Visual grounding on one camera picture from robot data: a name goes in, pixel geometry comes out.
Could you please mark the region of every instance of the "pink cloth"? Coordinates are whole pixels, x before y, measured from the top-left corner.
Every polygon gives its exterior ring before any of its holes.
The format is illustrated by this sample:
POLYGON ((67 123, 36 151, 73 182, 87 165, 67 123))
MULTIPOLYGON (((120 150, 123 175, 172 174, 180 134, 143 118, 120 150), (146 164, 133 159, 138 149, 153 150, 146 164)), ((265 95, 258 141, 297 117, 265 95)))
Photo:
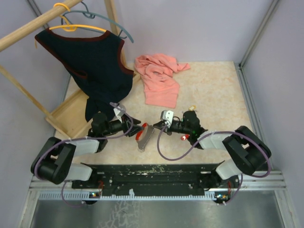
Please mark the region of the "pink cloth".
POLYGON ((190 69, 188 63, 178 64, 176 58, 164 54, 142 55, 135 59, 135 69, 144 83, 146 104, 175 108, 180 85, 173 72, 190 69))

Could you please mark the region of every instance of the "dark navy garment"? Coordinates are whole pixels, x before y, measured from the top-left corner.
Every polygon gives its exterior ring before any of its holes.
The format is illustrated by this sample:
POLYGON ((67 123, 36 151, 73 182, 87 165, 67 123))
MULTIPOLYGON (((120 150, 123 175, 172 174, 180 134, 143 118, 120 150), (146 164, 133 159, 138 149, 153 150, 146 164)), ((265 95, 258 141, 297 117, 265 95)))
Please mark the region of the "dark navy garment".
POLYGON ((120 61, 124 41, 109 31, 94 38, 67 38, 49 29, 35 39, 64 65, 89 96, 85 119, 89 121, 100 111, 112 120, 115 115, 109 103, 124 99, 133 82, 133 71, 120 61))

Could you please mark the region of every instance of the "metal frame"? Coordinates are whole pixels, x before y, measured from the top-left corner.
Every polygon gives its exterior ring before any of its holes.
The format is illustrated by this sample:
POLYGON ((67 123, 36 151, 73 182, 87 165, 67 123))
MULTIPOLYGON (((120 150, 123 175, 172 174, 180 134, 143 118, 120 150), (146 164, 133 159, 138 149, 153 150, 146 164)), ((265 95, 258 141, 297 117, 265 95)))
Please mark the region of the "metal frame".
MULTIPOLYGON (((35 3, 34 0, 27 0, 33 11, 37 16, 41 15, 40 10, 38 9, 37 5, 33 5, 32 3, 35 3)), ((254 104, 254 100, 252 98, 250 88, 248 86, 248 81, 246 78, 246 75, 244 74, 243 67, 246 65, 246 62, 248 58, 250 57, 251 53, 253 52, 255 46, 257 45, 258 41, 260 40, 263 31, 266 29, 267 24, 271 20, 273 14, 275 13, 280 0, 273 0, 267 14, 265 15, 260 27, 258 28, 256 34, 254 35, 254 38, 252 39, 247 51, 244 54, 244 57, 239 64, 235 64, 237 76, 240 82, 240 86, 242 89, 242 93, 245 99, 247 111, 250 117, 250 121, 252 123, 253 129, 256 132, 257 136, 264 140, 264 134, 262 131, 261 123, 257 115, 257 110, 254 104)), ((263 173, 262 171, 256 172, 257 175, 261 175, 263 173)), ((51 182, 48 181, 40 181, 36 177, 33 177, 29 191, 27 200, 25 203, 24 211, 22 214, 22 218, 19 223, 19 228, 27 228, 30 227, 34 211, 36 208, 36 204, 38 199, 41 197, 41 199, 47 198, 57 200, 58 194, 60 193, 62 188, 62 184, 54 185, 51 182)), ((88 189, 88 190, 74 190, 72 189, 72 183, 68 183, 66 185, 66 190, 69 193, 74 193, 75 196, 73 197, 72 194, 69 195, 69 200, 79 200, 79 194, 82 193, 83 195, 87 195, 88 192, 92 191, 98 191, 98 189, 88 189)), ((210 189, 209 192, 213 194, 216 191, 225 191, 227 189, 210 189)), ((298 218, 296 217, 296 212, 293 207, 292 200, 290 198, 290 195, 287 191, 286 184, 283 178, 283 175, 281 171, 271 171, 270 175, 264 179, 257 179, 250 176, 244 176, 242 188, 240 191, 244 190, 274 190, 278 208, 280 210, 283 223, 285 227, 287 228, 300 228, 300 223, 298 218)), ((113 199, 101 199, 101 200, 118 200, 118 198, 113 199)))
MULTIPOLYGON (((86 200, 86 201, 150 201, 150 200, 157 200, 157 201, 185 201, 185 200, 216 200, 215 192, 208 191, 205 192, 204 196, 171 196, 171 197, 162 197, 162 196, 101 196, 100 198, 90 198, 90 195, 98 191, 65 191, 64 198, 65 200, 86 200)), ((40 193, 39 200, 62 200, 61 199, 61 192, 60 191, 43 191, 40 193)))

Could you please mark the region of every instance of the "wooden frame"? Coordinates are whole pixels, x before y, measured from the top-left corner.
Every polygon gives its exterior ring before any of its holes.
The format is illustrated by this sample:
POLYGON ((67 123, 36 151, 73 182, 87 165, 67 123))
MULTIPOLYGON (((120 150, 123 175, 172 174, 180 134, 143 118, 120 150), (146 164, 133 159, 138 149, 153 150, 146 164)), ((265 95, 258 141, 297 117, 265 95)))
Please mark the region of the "wooden frame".
MULTIPOLYGON (((82 0, 66 0, 63 3, 69 8, 80 3, 82 0)), ((117 21, 117 14, 114 0, 104 0, 109 19, 117 21)), ((36 29, 42 27, 52 19, 58 17, 66 11, 65 7, 56 6, 41 16, 35 18, 26 25, 13 31, 0 39, 0 52, 10 47, 17 41, 29 35, 36 29)), ((116 25, 111 24, 112 33, 118 35, 119 30, 116 25)), ((124 51, 121 52, 121 61, 126 66, 124 51)), ((91 121, 85 120, 86 100, 88 96, 78 90, 73 93, 67 100, 65 100, 54 111, 49 112, 34 96, 30 94, 3 66, 0 65, 0 73, 2 73, 18 90, 20 90, 37 108, 39 108, 45 115, 48 121, 56 130, 58 130, 66 138, 75 138, 85 136, 90 128, 91 121)), ((133 83, 140 80, 137 75, 133 78, 133 83)))

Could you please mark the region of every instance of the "marble floor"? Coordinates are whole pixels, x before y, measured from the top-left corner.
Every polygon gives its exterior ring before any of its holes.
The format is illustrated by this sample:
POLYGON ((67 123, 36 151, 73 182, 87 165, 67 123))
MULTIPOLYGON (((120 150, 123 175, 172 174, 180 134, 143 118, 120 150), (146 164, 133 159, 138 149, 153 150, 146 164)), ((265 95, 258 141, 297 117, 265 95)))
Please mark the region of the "marble floor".
MULTIPOLYGON (((189 62, 191 69, 179 72, 173 78, 180 84, 175 109, 145 104, 142 81, 133 85, 129 95, 121 101, 127 113, 154 124, 160 120, 163 110, 172 110, 175 116, 182 118, 182 112, 192 105, 196 106, 200 124, 213 131, 235 130, 240 125, 251 128, 245 101, 239 85, 233 62, 189 62)), ((73 81, 67 91, 67 97, 78 89, 73 81)), ((156 141, 159 130, 155 129, 144 152, 139 152, 135 137, 122 137, 109 140, 106 148, 97 154, 82 155, 74 158, 75 163, 87 164, 165 164, 165 163, 218 163, 229 159, 227 151, 194 149, 185 158, 171 162, 164 160, 157 151, 156 141)), ((167 136, 163 134, 160 142, 162 153, 169 158, 184 154, 189 148, 188 141, 180 139, 181 134, 167 136)))

